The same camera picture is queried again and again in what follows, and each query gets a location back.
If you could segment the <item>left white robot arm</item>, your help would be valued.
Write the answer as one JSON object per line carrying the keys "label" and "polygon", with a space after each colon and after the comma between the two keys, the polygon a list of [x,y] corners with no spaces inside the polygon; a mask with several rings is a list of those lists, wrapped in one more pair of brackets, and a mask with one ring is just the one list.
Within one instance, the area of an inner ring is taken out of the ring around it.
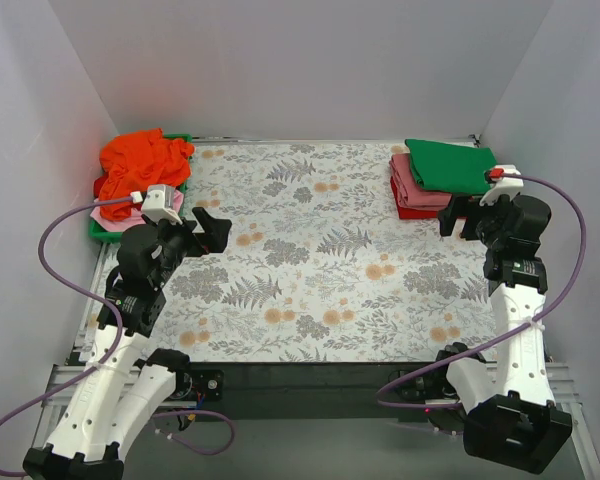
{"label": "left white robot arm", "polygon": [[129,391],[123,389],[166,304],[163,289],[187,257],[223,252],[232,223],[195,207],[193,219],[154,215],[122,234],[117,265],[85,365],[85,376],[44,446],[31,448],[23,469],[33,479],[119,479],[132,443],[167,398],[193,386],[189,357],[157,349]]}

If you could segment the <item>orange t shirt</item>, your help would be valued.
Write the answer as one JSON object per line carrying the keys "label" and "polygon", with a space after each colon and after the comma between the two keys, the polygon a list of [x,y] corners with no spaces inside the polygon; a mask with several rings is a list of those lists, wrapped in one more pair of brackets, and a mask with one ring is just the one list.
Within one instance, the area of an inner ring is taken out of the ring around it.
{"label": "orange t shirt", "polygon": [[191,141],[182,136],[169,137],[160,128],[115,137],[99,155],[108,181],[98,200],[145,192],[151,185],[181,186],[191,175],[189,160],[194,151]]}

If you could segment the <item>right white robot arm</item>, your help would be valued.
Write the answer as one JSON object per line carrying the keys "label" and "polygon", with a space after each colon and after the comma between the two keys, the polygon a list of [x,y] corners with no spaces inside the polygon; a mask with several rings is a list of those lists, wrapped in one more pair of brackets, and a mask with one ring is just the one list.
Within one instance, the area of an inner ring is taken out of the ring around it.
{"label": "right white robot arm", "polygon": [[462,238],[486,248],[488,297],[497,331],[508,338],[497,346],[494,377],[481,355],[472,353],[437,367],[433,387],[444,397],[458,395],[467,454],[540,474],[572,433],[572,419],[557,408],[550,388],[544,326],[533,319],[548,290],[536,253],[551,209],[526,195],[503,195],[491,205],[455,195],[438,215],[441,235],[450,235],[458,218],[465,220]]}

